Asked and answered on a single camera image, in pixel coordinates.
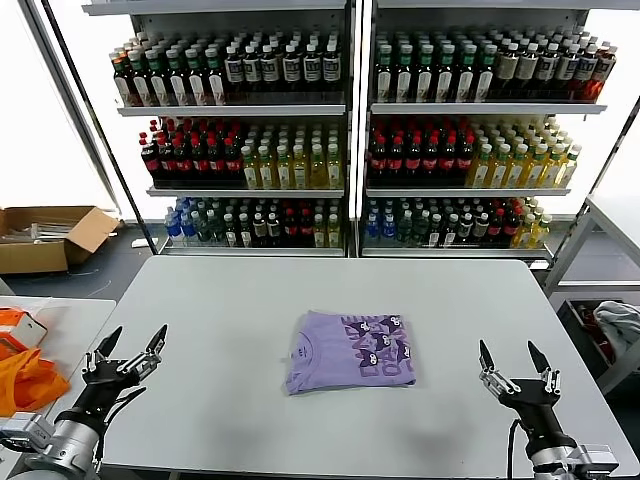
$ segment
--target orange bag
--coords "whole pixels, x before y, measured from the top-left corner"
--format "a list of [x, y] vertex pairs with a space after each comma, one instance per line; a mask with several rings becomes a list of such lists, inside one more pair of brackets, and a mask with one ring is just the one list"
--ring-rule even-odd
[[39, 348], [0, 361], [0, 416], [38, 410], [69, 390], [69, 382], [54, 367], [40, 358]]

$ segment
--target store shelf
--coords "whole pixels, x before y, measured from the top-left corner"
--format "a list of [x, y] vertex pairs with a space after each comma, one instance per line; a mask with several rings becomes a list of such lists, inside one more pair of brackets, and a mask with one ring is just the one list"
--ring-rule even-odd
[[214, 198], [342, 198], [344, 190], [246, 190], [246, 189], [181, 189], [156, 188], [147, 190], [151, 197], [214, 197]]
[[378, 0], [378, 8], [539, 8], [639, 10], [638, 0]]
[[471, 114], [599, 114], [606, 105], [591, 103], [373, 103], [379, 115], [471, 115]]
[[342, 10], [344, 0], [96, 0], [82, 5], [90, 16], [164, 13]]
[[229, 248], [166, 246], [162, 255], [219, 257], [344, 257], [341, 248]]
[[342, 115], [344, 105], [224, 105], [220, 107], [123, 107], [123, 117], [289, 117]]
[[552, 255], [546, 248], [394, 248], [365, 247], [363, 257], [393, 258], [516, 258], [520, 260], [547, 260]]
[[563, 188], [367, 188], [368, 197], [562, 197]]

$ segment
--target cardboard box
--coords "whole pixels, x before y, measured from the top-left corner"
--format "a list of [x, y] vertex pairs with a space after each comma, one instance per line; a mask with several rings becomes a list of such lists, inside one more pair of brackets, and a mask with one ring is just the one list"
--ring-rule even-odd
[[96, 207], [20, 207], [0, 210], [0, 235], [34, 222], [69, 222], [64, 240], [0, 244], [0, 274], [59, 272], [84, 262], [115, 230], [118, 220]]

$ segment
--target folded t-shirt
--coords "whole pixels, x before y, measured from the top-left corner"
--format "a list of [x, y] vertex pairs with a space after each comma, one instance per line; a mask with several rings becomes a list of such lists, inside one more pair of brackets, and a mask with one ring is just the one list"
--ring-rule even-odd
[[290, 394], [322, 387], [413, 385], [400, 315], [309, 312], [291, 354]]

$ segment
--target white table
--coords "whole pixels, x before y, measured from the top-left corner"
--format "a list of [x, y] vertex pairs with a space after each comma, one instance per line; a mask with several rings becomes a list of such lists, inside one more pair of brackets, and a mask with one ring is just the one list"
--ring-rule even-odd
[[[308, 309], [406, 316], [418, 381], [289, 397]], [[301, 476], [504, 477], [514, 412], [478, 374], [478, 340], [513, 377], [534, 377], [528, 339], [563, 372], [556, 411], [581, 443], [638, 460], [524, 263], [515, 260], [153, 257], [103, 329], [129, 358], [169, 324], [147, 392], [111, 425], [105, 464]], [[58, 402], [67, 408], [71, 402]], [[531, 477], [517, 435], [515, 477]]]
[[[42, 358], [54, 361], [57, 370], [71, 379], [71, 390], [84, 385], [82, 378], [73, 374], [115, 306], [113, 300], [0, 296], [0, 307], [22, 308], [47, 327], [40, 344]], [[71, 391], [62, 399], [75, 401]], [[53, 422], [57, 411], [47, 406], [43, 413]], [[0, 447], [0, 478], [9, 475], [19, 458], [19, 453]]]
[[[603, 195], [597, 192], [586, 200], [589, 211], [582, 216], [575, 231], [558, 255], [558, 260], [544, 283], [547, 296], [554, 292], [604, 292], [640, 290], [640, 281], [563, 281], [564, 275], [575, 260], [594, 227], [599, 226], [609, 235], [629, 258], [640, 266], [640, 196]], [[598, 378], [604, 394], [609, 393], [627, 375], [640, 366], [640, 342], [627, 352]]]

